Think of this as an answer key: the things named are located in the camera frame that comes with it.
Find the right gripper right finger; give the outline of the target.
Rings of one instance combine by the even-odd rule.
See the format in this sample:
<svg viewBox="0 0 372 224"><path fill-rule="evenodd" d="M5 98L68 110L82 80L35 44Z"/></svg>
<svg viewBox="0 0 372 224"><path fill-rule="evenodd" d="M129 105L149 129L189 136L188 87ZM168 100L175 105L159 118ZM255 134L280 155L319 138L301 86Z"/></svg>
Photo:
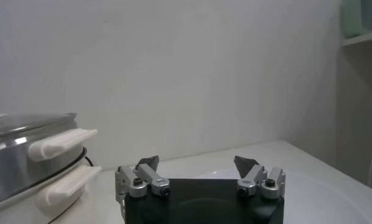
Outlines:
<svg viewBox="0 0 372 224"><path fill-rule="evenodd" d="M255 159L234 157L234 163L239 172L237 180L237 195L249 198L259 191L263 198L277 200L284 198L286 189L286 173L279 167L273 167L270 173Z"/></svg>

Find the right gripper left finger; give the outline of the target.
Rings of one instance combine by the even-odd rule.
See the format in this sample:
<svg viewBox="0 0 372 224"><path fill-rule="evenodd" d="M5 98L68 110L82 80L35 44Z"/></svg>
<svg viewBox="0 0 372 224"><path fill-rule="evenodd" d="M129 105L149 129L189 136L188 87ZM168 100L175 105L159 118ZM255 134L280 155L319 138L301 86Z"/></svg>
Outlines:
<svg viewBox="0 0 372 224"><path fill-rule="evenodd" d="M126 196L144 198L150 189L153 195L167 198L170 193L170 180L156 173L159 156L140 159L137 165L119 166L115 171L116 201L122 203Z"/></svg>

